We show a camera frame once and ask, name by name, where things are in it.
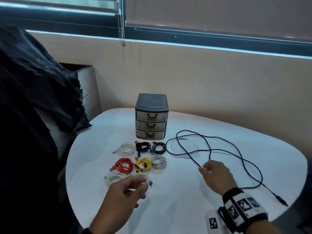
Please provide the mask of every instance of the white cable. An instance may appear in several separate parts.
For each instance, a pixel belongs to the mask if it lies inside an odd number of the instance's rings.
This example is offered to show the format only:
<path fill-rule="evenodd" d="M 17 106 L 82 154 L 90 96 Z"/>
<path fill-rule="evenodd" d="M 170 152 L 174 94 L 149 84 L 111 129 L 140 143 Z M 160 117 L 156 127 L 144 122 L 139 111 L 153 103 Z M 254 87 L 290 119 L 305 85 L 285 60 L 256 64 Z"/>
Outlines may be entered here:
<path fill-rule="evenodd" d="M 135 147 L 131 143 L 123 143 L 113 153 L 119 153 L 121 156 L 127 157 L 135 153 Z"/>
<path fill-rule="evenodd" d="M 107 180 L 108 186 L 110 186 L 112 183 L 124 179 L 124 175 L 122 173 L 112 173 L 104 178 Z"/>
<path fill-rule="evenodd" d="M 153 156 L 151 162 L 155 169 L 164 169 L 167 165 L 167 159 L 160 154 Z"/>
<path fill-rule="evenodd" d="M 150 186 L 153 185 L 153 182 L 149 179 L 149 177 L 146 175 L 146 173 L 142 173 L 142 172 L 139 172 L 139 173 L 135 173 L 133 175 L 134 177 L 142 177 L 142 178 L 146 178 L 146 183 Z"/>

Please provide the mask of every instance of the drawer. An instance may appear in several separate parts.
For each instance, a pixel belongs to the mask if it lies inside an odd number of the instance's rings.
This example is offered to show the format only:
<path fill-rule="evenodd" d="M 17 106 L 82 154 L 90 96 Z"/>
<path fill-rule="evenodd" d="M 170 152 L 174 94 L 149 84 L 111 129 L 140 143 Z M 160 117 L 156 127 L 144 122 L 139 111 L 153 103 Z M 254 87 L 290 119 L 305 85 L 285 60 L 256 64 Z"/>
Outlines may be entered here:
<path fill-rule="evenodd" d="M 168 112 L 165 113 L 147 113 L 135 111 L 136 119 L 140 121 L 167 121 Z"/>
<path fill-rule="evenodd" d="M 136 137 L 139 139 L 150 139 L 150 140 L 158 140 L 164 139 L 166 135 L 166 131 L 148 131 L 148 130 L 139 130 L 136 129 Z"/>
<path fill-rule="evenodd" d="M 160 131 L 166 129 L 167 122 L 147 122 L 136 120 L 136 128 L 140 130 Z"/>

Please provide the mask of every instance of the black cable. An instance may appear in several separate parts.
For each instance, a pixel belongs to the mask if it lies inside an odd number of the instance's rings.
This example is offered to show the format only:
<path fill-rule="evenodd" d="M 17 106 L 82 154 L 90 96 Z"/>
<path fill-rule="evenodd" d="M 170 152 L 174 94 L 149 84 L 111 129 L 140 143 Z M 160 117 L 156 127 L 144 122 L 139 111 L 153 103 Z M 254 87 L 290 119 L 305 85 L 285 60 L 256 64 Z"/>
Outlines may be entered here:
<path fill-rule="evenodd" d="M 162 150 L 156 150 L 157 146 L 162 146 L 163 149 Z M 163 154 L 165 153 L 167 150 L 167 145 L 163 142 L 153 142 L 153 146 L 152 149 L 150 150 L 151 153 L 155 153 L 155 154 Z"/>
<path fill-rule="evenodd" d="M 148 150 L 151 149 L 151 144 L 149 142 L 137 142 L 135 141 L 135 147 L 138 151 L 138 158 L 141 157 L 141 153 L 146 153 Z"/>
<path fill-rule="evenodd" d="M 179 133 L 184 132 L 184 131 L 188 131 L 188 132 L 191 132 L 191 133 L 193 133 L 193 134 L 178 136 Z M 186 137 L 186 136 L 199 136 L 199 137 L 202 137 L 202 138 L 205 140 L 206 144 L 208 145 L 209 149 L 197 149 L 197 150 L 194 150 L 194 151 L 192 151 L 192 152 L 188 152 L 188 151 L 180 144 L 180 142 L 179 142 L 179 138 L 181 138 L 181 137 Z M 229 151 L 227 151 L 227 150 L 223 150 L 223 149 L 211 149 L 211 147 L 210 147 L 208 141 L 206 140 L 206 138 L 217 138 L 217 139 L 221 139 L 221 140 L 223 140 L 223 141 L 225 141 L 225 142 L 227 142 L 227 143 L 233 145 L 233 146 L 235 147 L 235 149 L 238 151 L 239 156 L 236 155 L 236 154 L 234 154 L 234 153 L 231 153 L 231 152 L 229 152 Z M 268 191 L 270 191 L 270 192 L 275 196 L 275 198 L 278 199 L 283 205 L 288 206 L 288 204 L 286 203 L 285 200 L 283 200 L 281 197 L 279 197 L 278 195 L 276 195 L 276 194 L 275 194 L 274 192 L 272 192 L 269 188 L 267 188 L 266 185 L 263 184 L 263 175 L 262 175 L 260 169 L 259 169 L 255 164 L 253 164 L 251 161 L 248 161 L 248 160 L 244 159 L 243 156 L 241 155 L 239 149 L 236 147 L 236 145 L 234 145 L 234 144 L 231 143 L 230 141 L 227 141 L 226 139 L 223 139 L 223 138 L 217 137 L 217 136 L 205 136 L 205 135 L 201 135 L 201 134 L 199 134 L 199 133 L 197 133 L 197 132 L 194 132 L 194 131 L 190 131 L 190 130 L 181 130 L 181 131 L 179 131 L 179 132 L 176 134 L 176 137 L 175 137 L 175 138 L 169 139 L 169 140 L 166 142 L 166 146 L 167 146 L 167 143 L 168 143 L 169 141 L 173 140 L 173 139 L 176 139 L 176 140 L 177 140 L 178 144 L 179 144 L 180 147 L 185 151 L 185 153 L 174 154 L 174 153 L 171 153 L 168 149 L 167 149 L 167 152 L 170 153 L 171 155 L 174 155 L 174 156 L 181 156 L 181 155 L 186 155 L 186 154 L 187 154 L 187 155 L 192 159 L 192 161 L 193 161 L 194 163 L 196 163 L 197 166 L 199 166 L 199 167 L 201 167 L 201 166 L 191 157 L 191 153 L 200 152 L 200 151 L 209 152 L 209 160 L 211 159 L 211 152 L 212 152 L 212 151 L 217 151 L 217 150 L 218 150 L 218 151 L 224 151 L 224 152 L 227 152 L 227 153 L 229 153 L 229 154 L 231 154 L 231 155 L 234 155 L 235 157 L 238 157 L 238 158 L 242 161 L 242 164 L 243 164 L 243 167 L 244 167 L 244 170 L 246 171 L 246 173 L 247 173 L 253 180 L 255 180 L 255 181 L 257 181 L 257 182 L 259 183 L 259 184 L 256 185 L 256 186 L 253 186 L 253 187 L 242 187 L 241 189 L 255 189 L 255 188 L 259 187 L 260 185 L 263 185 L 263 186 L 264 186 Z M 245 166 L 244 161 L 246 161 L 246 162 L 252 164 L 252 165 L 259 171 L 260 176 L 261 176 L 261 180 L 260 180 L 260 181 L 257 180 L 256 178 L 254 178 L 254 177 L 248 172 L 248 170 L 247 170 L 247 168 L 246 168 L 246 166 Z"/>

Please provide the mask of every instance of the white table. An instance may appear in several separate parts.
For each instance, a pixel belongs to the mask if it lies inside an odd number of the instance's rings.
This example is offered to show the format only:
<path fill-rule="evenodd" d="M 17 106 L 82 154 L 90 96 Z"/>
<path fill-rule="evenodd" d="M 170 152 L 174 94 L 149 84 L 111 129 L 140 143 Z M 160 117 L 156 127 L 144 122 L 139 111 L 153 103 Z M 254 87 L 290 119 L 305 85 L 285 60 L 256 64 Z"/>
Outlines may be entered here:
<path fill-rule="evenodd" d="M 112 109 L 91 121 L 91 128 L 81 132 L 70 150 L 66 166 L 66 185 L 72 209 L 86 228 L 95 217 L 107 192 L 104 176 L 121 157 L 112 152 L 135 137 L 135 110 Z M 234 143 L 243 157 L 255 163 L 263 173 L 264 184 L 291 205 L 299 196 L 307 175 L 306 158 L 293 146 L 276 138 L 228 123 L 169 112 L 164 141 L 175 137 L 180 130 L 192 130 L 207 136 L 222 137 Z M 190 138 L 199 148 L 207 146 L 202 138 Z M 235 149 L 219 139 L 209 139 L 213 149 Z M 175 158 L 168 153 L 165 170 L 148 173 L 153 186 L 145 200 L 139 202 L 130 220 L 118 233 L 207 233 L 207 210 L 222 205 L 221 196 L 204 183 L 197 166 L 190 159 Z M 222 153 L 212 153 L 213 160 L 222 161 L 232 172 L 238 186 L 254 186 L 241 160 Z M 196 155 L 199 164 L 208 160 L 207 152 Z M 250 173 L 259 173 L 246 164 Z M 269 220 L 280 216 L 287 207 L 280 204 L 264 187 L 248 190 L 268 211 Z"/>

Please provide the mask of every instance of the roller blind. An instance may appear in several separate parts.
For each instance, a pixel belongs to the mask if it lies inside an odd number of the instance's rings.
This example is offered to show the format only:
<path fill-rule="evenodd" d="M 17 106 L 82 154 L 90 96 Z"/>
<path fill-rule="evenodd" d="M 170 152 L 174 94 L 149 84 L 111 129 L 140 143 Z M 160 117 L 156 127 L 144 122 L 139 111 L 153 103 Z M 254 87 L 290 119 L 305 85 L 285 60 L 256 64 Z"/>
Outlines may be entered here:
<path fill-rule="evenodd" d="M 37 8 L 64 8 L 118 14 L 116 0 L 0 0 L 6 5 L 24 5 Z"/>
<path fill-rule="evenodd" d="M 126 26 L 312 40 L 312 0 L 126 0 Z"/>

